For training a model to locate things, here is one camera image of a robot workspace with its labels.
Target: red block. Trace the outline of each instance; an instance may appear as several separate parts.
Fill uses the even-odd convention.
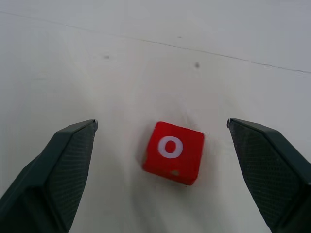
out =
[[[145,171],[192,185],[198,177],[204,134],[158,122],[148,143]]]

